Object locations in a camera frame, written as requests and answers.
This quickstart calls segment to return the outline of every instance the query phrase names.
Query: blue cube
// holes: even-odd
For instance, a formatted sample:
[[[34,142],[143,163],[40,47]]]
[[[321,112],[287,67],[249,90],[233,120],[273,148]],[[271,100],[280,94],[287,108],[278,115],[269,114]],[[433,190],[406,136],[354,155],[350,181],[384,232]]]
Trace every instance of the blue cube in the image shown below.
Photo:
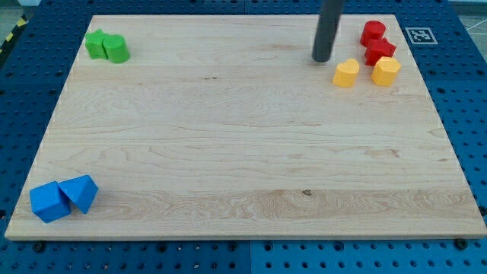
[[[30,190],[32,212],[45,223],[71,213],[69,200],[58,188],[57,182],[47,183]]]
[[[88,213],[98,191],[89,175],[61,182],[59,188],[84,214]]]

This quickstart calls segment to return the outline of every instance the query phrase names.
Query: wooden table surface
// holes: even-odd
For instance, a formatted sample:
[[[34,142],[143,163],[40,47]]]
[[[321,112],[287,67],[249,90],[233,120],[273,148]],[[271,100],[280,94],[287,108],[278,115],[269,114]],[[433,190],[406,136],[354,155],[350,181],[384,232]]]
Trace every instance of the wooden table surface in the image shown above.
[[[403,68],[371,81],[359,44],[386,24]],[[331,60],[317,16],[94,16],[131,59],[81,45],[8,226],[11,240],[483,237],[484,221],[393,15],[344,15]],[[361,64],[353,88],[336,64]],[[100,191],[44,224],[29,190],[90,174]]]

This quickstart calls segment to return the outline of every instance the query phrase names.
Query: blue pegboard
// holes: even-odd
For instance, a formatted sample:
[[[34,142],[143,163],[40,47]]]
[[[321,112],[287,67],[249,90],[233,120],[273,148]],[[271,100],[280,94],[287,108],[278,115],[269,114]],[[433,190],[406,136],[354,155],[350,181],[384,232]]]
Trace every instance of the blue pegboard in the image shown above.
[[[93,14],[316,14],[321,0],[43,0],[0,70],[0,273],[487,272],[487,240],[12,243],[7,223]],[[480,206],[487,206],[487,64],[445,0],[350,0],[395,14]]]

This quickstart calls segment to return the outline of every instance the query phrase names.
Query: black cylinder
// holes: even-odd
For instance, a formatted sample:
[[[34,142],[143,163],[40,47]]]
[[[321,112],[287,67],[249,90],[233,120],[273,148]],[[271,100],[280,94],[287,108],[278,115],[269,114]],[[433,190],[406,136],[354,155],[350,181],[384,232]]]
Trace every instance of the black cylinder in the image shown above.
[[[312,53],[313,59],[317,62],[326,62],[332,55],[333,42],[344,3],[345,0],[323,0],[321,4]]]

